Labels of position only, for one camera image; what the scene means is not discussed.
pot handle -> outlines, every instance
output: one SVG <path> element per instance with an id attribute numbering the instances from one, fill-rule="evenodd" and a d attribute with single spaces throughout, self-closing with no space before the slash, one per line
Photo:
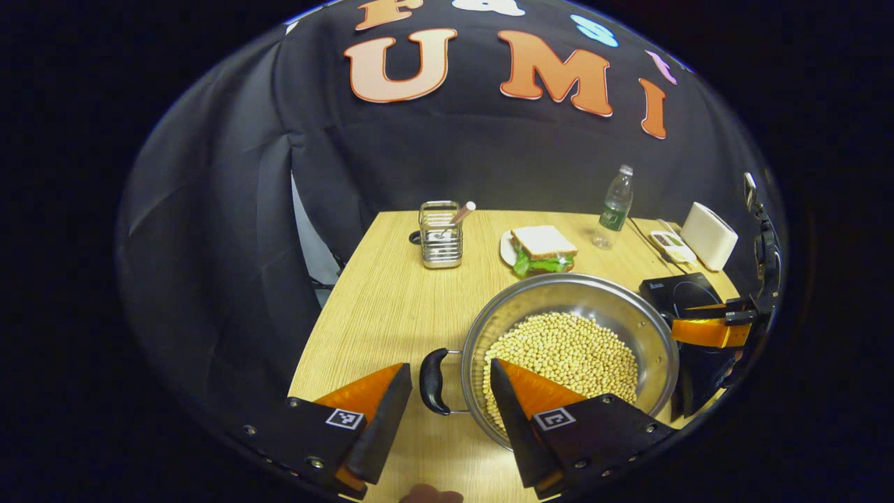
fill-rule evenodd
<path id="1" fill-rule="evenodd" d="M 467 413 L 468 410 L 452 411 L 441 399 L 441 391 L 444 386 L 444 376 L 441 374 L 441 360 L 447 354 L 462 354 L 461 351 L 448 350 L 445 347 L 435 349 L 422 360 L 419 367 L 419 394 L 422 395 L 422 403 L 432 412 L 440 415 L 452 413 Z"/>

orange letter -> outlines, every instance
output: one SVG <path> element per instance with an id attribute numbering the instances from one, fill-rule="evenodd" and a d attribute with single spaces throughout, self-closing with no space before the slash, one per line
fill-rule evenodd
<path id="1" fill-rule="evenodd" d="M 357 30 L 365 30 L 391 21 L 407 19 L 413 13 L 402 12 L 401 7 L 418 9 L 422 6 L 422 0 L 375 0 L 363 4 L 358 9 L 366 9 L 367 17 L 357 25 Z"/>
<path id="2" fill-rule="evenodd" d="M 565 63 L 542 39 L 523 31 L 504 30 L 497 34 L 509 42 L 512 74 L 500 85 L 506 96 L 539 99 L 544 92 L 534 83 L 534 72 L 540 75 L 552 100 L 559 103 L 578 83 L 578 92 L 571 104 L 591 114 L 611 117 L 605 70 L 609 62 L 588 51 L 576 50 Z"/>
<path id="3" fill-rule="evenodd" d="M 640 123 L 643 131 L 659 140 L 668 137 L 664 130 L 664 91 L 646 79 L 639 80 L 645 90 L 645 119 Z"/>
<path id="4" fill-rule="evenodd" d="M 439 28 L 409 35 L 419 43 L 419 73 L 406 81 L 392 81 L 385 75 L 385 51 L 394 38 L 374 38 L 348 47 L 350 88 L 358 98 L 373 103 L 390 103 L 419 98 L 441 87 L 447 78 L 447 40 L 456 38 L 456 30 Z"/>

sandwich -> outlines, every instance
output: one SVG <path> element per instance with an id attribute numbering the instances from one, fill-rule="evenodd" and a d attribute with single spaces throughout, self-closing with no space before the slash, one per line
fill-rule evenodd
<path id="1" fill-rule="evenodd" d="M 511 232 L 512 247 L 518 254 L 512 268 L 519 277 L 574 268 L 578 248 L 554 226 L 518 227 Z"/>

pile of soybeans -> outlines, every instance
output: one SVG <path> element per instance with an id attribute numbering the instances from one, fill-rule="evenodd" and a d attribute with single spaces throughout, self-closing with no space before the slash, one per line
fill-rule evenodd
<path id="1" fill-rule="evenodd" d="M 637 363 L 611 330 L 569 312 L 528 316 L 485 352 L 487 413 L 505 430 L 491 391 L 491 359 L 500 358 L 587 398 L 612 393 L 637 401 Z"/>

finger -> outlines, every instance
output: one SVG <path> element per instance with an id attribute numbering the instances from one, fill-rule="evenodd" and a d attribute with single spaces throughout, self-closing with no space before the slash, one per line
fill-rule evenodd
<path id="1" fill-rule="evenodd" d="M 446 490 L 441 493 L 438 503 L 462 503 L 462 495 L 455 490 Z"/>
<path id="2" fill-rule="evenodd" d="M 423 483 L 414 485 L 413 488 L 409 490 L 409 495 L 411 501 L 438 500 L 438 490 L 428 484 Z"/>

